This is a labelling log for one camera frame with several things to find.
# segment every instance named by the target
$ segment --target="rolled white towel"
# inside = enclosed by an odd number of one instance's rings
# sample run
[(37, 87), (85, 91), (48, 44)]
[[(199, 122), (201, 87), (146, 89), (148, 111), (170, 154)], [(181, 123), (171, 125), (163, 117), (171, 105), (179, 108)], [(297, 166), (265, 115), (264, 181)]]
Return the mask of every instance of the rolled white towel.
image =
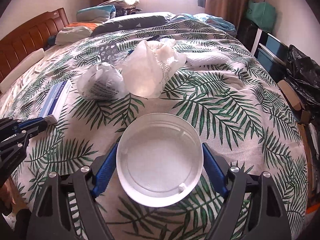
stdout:
[(217, 51), (210, 52), (184, 52), (187, 55), (187, 62), (191, 67), (204, 65), (221, 65), (227, 63), (229, 58)]

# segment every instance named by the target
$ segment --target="white wall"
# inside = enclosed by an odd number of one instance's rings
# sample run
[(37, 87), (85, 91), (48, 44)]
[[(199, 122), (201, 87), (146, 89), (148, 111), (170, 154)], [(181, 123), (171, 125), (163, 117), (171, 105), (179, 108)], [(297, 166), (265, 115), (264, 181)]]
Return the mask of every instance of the white wall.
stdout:
[(12, 0), (0, 18), (0, 39), (24, 22), (46, 11), (64, 7), (71, 23), (76, 21), (78, 10), (89, 6), (89, 0)]
[(198, 6), (198, 0), (140, 0), (138, 8), (144, 12), (204, 13), (204, 8)]
[(293, 44), (320, 64), (320, 24), (305, 0), (266, 0), (276, 8), (273, 31), (286, 45)]

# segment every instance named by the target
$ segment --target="white plastic bowl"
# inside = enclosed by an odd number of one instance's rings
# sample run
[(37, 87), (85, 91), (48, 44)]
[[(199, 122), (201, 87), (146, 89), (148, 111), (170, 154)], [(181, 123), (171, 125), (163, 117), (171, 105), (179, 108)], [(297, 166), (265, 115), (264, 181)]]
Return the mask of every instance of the white plastic bowl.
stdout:
[(149, 207), (169, 206), (187, 196), (200, 179), (201, 141), (184, 119), (147, 114), (123, 133), (116, 166), (120, 183), (133, 200)]

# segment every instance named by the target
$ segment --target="leaf-patterned bedspread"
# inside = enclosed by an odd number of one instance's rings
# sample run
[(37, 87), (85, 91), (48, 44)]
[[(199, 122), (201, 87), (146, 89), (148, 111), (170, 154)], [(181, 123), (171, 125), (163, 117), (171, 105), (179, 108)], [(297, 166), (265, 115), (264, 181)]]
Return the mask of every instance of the leaf-patterned bedspread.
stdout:
[[(179, 52), (214, 48), (230, 60), (223, 65), (183, 67), (166, 84), (160, 98), (128, 94), (104, 102), (79, 97), (76, 79), (100, 61), (99, 45), (117, 42), (119, 51), (130, 51), (142, 39), (155, 35), (176, 39)], [(195, 20), (87, 38), (62, 47), (25, 73), (1, 97), (0, 116), (22, 120), (36, 116), (50, 87), (67, 79), (73, 85), (59, 122), (32, 138), (28, 157), (13, 174), (30, 207), (49, 172), (76, 171), (104, 154), (133, 120), (163, 112), (190, 122), (202, 142), (230, 164), (256, 175), (270, 171), (282, 195), (292, 236), (299, 233), (307, 204), (306, 158), (300, 134), (277, 85), (238, 40)], [(234, 237), (241, 233), (249, 201), (249, 197), (244, 200)], [(74, 195), (70, 202), (77, 232), (84, 234)], [(98, 202), (116, 240), (196, 240), (203, 239), (214, 223), (222, 198), (203, 170), (198, 185), (184, 200), (148, 208), (125, 194), (115, 172)]]

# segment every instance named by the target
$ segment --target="green bag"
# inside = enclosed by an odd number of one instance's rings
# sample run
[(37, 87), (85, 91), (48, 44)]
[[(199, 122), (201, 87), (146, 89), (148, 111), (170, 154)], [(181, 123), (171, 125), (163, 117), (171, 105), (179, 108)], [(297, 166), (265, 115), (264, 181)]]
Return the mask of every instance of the green bag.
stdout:
[(267, 2), (255, 3), (250, 0), (246, 17), (260, 29), (271, 33), (276, 22), (276, 9)]

